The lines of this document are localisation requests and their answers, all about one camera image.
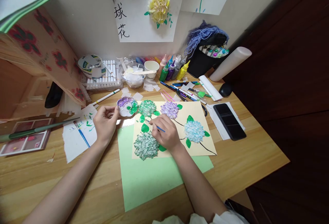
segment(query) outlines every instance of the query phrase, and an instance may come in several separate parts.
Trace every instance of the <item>green glue bottle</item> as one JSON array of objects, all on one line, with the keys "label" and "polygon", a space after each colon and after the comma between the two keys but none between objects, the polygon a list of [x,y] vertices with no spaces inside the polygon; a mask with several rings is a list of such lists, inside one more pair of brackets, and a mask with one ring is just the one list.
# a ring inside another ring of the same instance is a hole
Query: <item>green glue bottle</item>
[{"label": "green glue bottle", "polygon": [[169,69],[169,61],[168,63],[165,65],[165,67],[163,68],[161,75],[160,75],[160,82],[164,82],[164,80],[166,79],[167,75],[168,75],[168,69]]}]

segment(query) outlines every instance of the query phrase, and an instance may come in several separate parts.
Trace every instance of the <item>paint palette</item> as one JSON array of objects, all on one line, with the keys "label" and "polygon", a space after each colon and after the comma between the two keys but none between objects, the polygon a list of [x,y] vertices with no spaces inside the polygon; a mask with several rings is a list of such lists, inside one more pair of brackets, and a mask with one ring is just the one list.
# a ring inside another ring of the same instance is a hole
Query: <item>paint palette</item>
[{"label": "paint palette", "polygon": [[[50,125],[52,123],[53,123],[52,118],[20,121],[15,124],[12,133],[34,129],[37,127]],[[50,135],[50,129],[26,137],[11,140],[10,142],[2,146],[2,149],[0,151],[0,156],[16,155],[16,154],[43,150],[46,147],[49,135]]]},{"label": "paint palette", "polygon": [[122,97],[117,101],[117,105],[119,106],[120,115],[122,117],[131,117],[138,109],[137,101],[135,101],[133,97]]}]

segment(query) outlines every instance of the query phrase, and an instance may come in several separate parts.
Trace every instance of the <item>yellow paper flower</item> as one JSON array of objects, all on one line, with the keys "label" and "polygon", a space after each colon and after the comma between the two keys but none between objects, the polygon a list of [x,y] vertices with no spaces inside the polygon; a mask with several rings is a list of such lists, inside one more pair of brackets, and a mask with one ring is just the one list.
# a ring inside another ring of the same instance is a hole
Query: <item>yellow paper flower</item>
[{"label": "yellow paper flower", "polygon": [[169,10],[170,0],[152,0],[148,12],[153,21],[163,24]]}]

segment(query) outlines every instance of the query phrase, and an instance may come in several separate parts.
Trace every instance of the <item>white wall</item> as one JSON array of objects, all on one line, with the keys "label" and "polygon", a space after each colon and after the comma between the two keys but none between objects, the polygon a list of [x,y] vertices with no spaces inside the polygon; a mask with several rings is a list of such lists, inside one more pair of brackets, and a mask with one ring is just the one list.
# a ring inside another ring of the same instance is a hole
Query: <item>white wall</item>
[{"label": "white wall", "polygon": [[174,41],[167,43],[120,43],[111,0],[51,0],[46,7],[78,57],[118,57],[183,52],[188,31],[202,19],[226,31],[230,46],[271,1],[227,0],[218,16],[181,11]]}]

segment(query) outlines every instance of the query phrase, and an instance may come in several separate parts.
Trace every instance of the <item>chinese character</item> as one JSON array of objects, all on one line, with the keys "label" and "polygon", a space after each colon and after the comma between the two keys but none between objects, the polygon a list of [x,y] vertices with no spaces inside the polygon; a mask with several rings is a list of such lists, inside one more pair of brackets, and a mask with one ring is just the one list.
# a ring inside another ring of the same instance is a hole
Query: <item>chinese character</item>
[{"label": "chinese character", "polygon": [[117,9],[116,7],[114,7],[115,8],[115,18],[117,18],[119,16],[119,19],[121,19],[122,16],[124,15],[124,13],[123,13],[123,10],[122,10],[122,8],[120,7],[119,4],[118,4],[118,6],[119,6],[119,9]]},{"label": "chinese character", "polygon": [[121,35],[121,39],[122,39],[122,36],[124,36],[124,37],[129,37],[129,35],[126,36],[126,35],[124,34],[124,33],[125,33],[125,30],[122,29],[123,26],[125,26],[125,24],[121,24],[121,26],[118,27],[118,29],[121,29],[120,32],[118,33],[118,35]]}]

